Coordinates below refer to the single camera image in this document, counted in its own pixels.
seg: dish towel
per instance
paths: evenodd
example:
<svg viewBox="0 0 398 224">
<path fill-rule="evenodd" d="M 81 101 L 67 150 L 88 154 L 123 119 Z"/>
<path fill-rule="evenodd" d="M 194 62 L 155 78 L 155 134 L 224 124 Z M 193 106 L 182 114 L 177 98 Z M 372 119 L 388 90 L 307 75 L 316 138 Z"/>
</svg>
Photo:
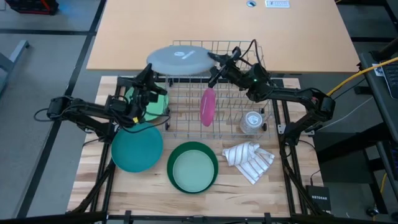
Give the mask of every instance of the dish towel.
<svg viewBox="0 0 398 224">
<path fill-rule="evenodd" d="M 245 142 L 223 150 L 229 166 L 236 166 L 239 171 L 255 184 L 268 170 L 275 156 L 260 148 L 259 144 Z"/>
</svg>

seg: wire dish rack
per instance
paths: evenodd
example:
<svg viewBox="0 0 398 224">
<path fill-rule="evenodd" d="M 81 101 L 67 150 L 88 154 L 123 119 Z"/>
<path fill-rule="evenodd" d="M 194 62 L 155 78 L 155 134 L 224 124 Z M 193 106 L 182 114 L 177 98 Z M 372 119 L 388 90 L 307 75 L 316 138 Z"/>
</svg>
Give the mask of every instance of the wire dish rack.
<svg viewBox="0 0 398 224">
<path fill-rule="evenodd" d="M 204 41 L 204 40 L 175 40 L 173 45 L 194 45 L 208 49 L 216 54 L 232 54 L 232 50 L 238 46 L 242 53 L 249 47 L 251 41 Z M 263 62 L 261 47 L 257 50 Z M 245 59 L 251 63 L 257 63 L 254 44 L 245 55 Z M 238 62 L 241 70 L 249 70 L 245 63 Z M 204 72 L 194 76 L 173 77 L 167 74 L 157 74 L 157 83 L 168 91 L 169 103 L 165 101 L 165 113 L 170 119 L 159 127 L 165 138 L 183 139 L 270 139 L 275 130 L 272 117 L 272 102 L 266 100 L 260 103 L 250 101 L 245 91 L 219 79 L 214 86 L 216 92 L 216 111 L 213 122 L 209 127 L 202 125 L 200 121 L 200 101 L 203 92 L 208 88 L 210 72 Z M 263 117 L 263 127 L 257 134 L 247 135 L 239 127 L 244 114 L 257 111 Z M 164 117 L 158 118 L 155 123 L 162 122 Z"/>
</svg>

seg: floor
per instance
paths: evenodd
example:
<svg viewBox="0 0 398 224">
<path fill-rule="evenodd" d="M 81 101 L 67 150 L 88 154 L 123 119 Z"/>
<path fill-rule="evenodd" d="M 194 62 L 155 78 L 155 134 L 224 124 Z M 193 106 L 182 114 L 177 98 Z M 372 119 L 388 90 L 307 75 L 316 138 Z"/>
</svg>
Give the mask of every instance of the floor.
<svg viewBox="0 0 398 224">
<path fill-rule="evenodd" d="M 49 135 L 51 123 L 38 123 L 33 114 L 49 105 L 51 98 L 62 95 L 68 88 L 71 76 L 78 78 L 72 96 L 93 101 L 102 75 L 128 75 L 129 72 L 90 72 L 85 69 L 95 36 L 91 23 L 100 5 L 100 0 L 58 0 L 60 11 L 56 16 L 18 14 L 4 9 L 0 0 L 0 52 L 9 55 L 18 41 L 26 39 L 31 48 L 27 49 L 8 87 L 0 97 L 0 219 L 16 216 L 32 178 L 34 167 Z M 398 16 L 398 2 L 389 1 Z M 339 6 L 340 13 L 351 36 L 396 37 L 397 32 L 382 7 Z M 67 32 L 43 34 L 18 34 L 15 29 L 74 30 L 80 35 L 58 35 Z M 354 43 L 358 53 L 380 49 L 383 43 Z M 87 54 L 82 48 L 88 47 Z M 303 88 L 317 87 L 327 91 L 345 79 L 347 75 L 303 74 L 298 77 Z M 357 81 L 347 84 L 349 88 Z M 368 96 L 347 92 L 337 101 L 333 121 L 355 109 Z M 348 124 L 336 123 L 321 132 L 360 131 L 381 117 L 373 100 L 363 105 L 346 119 Z M 85 134 L 75 125 L 63 122 L 54 142 L 49 161 L 33 198 L 28 216 L 50 215 L 65 212 L 81 154 Z M 322 173 L 333 172 L 334 164 L 322 167 Z M 377 174 L 379 181 L 383 172 Z M 327 182 L 330 188 L 332 212 L 338 217 L 369 220 L 364 210 L 373 205 L 373 198 L 366 184 L 343 184 Z M 398 211 L 398 203 L 392 195 L 389 182 L 384 198 L 389 211 Z M 391 221 L 388 215 L 377 217 L 380 221 Z"/>
</svg>

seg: wooden board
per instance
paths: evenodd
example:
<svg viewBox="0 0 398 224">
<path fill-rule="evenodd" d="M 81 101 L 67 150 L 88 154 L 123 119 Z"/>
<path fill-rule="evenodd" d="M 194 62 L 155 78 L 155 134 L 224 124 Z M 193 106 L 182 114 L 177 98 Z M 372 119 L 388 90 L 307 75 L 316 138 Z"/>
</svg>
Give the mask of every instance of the wooden board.
<svg viewBox="0 0 398 224">
<path fill-rule="evenodd" d="M 296 78 L 285 78 L 286 87 L 299 88 Z M 113 95 L 116 77 L 102 77 L 96 103 L 103 104 L 108 94 Z M 292 121 L 305 114 L 305 108 L 297 103 L 288 103 Z M 275 132 L 274 118 L 268 120 L 269 131 Z M 95 139 L 88 134 L 86 141 Z M 301 139 L 312 142 L 302 136 Z M 190 195 L 179 192 L 168 180 L 167 159 L 170 153 L 188 139 L 164 138 L 164 153 L 160 161 L 150 170 L 141 173 L 127 173 L 116 168 L 111 199 L 110 214 L 124 214 L 132 210 L 135 215 L 206 215 L 221 217 L 262 217 L 269 212 L 273 217 L 289 216 L 282 164 L 279 156 L 277 136 L 271 134 L 258 142 L 261 147 L 275 155 L 270 169 L 252 185 L 235 167 L 228 167 L 222 149 L 246 142 L 246 140 L 204 139 L 202 143 L 214 150 L 219 162 L 219 174 L 214 185 L 206 192 Z M 73 185 L 68 209 L 75 208 L 87 195 L 96 179 L 103 144 L 96 142 L 83 148 L 79 168 Z M 309 183 L 310 175 L 319 169 L 316 152 L 311 146 L 300 142 L 297 156 L 304 184 Z M 314 175 L 315 185 L 322 185 L 320 173 Z M 104 188 L 99 198 L 102 206 Z M 300 211 L 297 191 L 294 189 L 296 211 Z"/>
<path fill-rule="evenodd" d="M 290 0 L 288 9 L 246 0 L 109 0 L 87 69 L 142 70 L 151 52 L 174 40 L 252 39 L 270 72 L 358 71 L 334 0 Z"/>
</svg>

